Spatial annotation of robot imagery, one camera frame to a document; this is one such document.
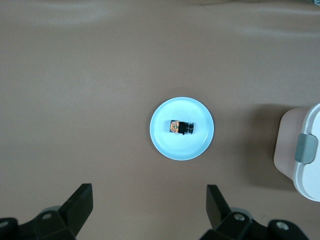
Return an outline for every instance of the plastic food container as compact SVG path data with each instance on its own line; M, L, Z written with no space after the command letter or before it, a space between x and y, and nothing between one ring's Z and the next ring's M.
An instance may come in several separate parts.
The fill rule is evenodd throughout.
M287 111L280 122L274 164L306 198L320 202L320 103Z

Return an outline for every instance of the blue plate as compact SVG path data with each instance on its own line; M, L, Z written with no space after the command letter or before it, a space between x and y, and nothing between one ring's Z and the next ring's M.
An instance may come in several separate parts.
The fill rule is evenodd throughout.
M169 132L170 121L194 123L193 134ZM214 136L214 121L208 109L189 97L176 97L161 104L150 122L156 149L173 160L190 160L202 154Z

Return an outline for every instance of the bolt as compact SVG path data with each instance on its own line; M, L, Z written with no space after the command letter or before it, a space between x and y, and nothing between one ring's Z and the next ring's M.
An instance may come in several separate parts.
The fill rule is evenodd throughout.
M45 214L45 215L42 216L42 220L47 220L47 219L49 219L49 218L51 218L51 217L52 217L51 214L50 214L50 213L47 213L47 214Z
M7 226L9 224L8 221L4 221L0 223L0 228L4 228L5 226Z
M246 218L241 215L240 213L236 213L235 215L233 215L235 219L237 219L238 221L244 221Z
M278 221L278 222L276 223L276 226L277 226L278 228L282 229L282 230L285 230L285 231L289 230L288 225L285 224L285 223L282 222L282 221Z

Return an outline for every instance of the container lid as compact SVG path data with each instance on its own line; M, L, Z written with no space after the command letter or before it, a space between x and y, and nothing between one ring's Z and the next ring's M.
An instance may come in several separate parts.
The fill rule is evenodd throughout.
M306 114L295 150L293 182L306 198L320 202L320 103Z

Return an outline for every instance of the beige table surface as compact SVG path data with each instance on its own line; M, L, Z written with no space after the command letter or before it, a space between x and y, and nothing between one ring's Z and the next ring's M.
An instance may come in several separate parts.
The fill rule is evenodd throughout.
M197 240L217 184L259 223L320 239L320 203L273 163L282 115L320 102L319 19L309 0L0 1L0 217L25 223L92 183L79 240ZM149 134L180 96L215 123L189 161Z

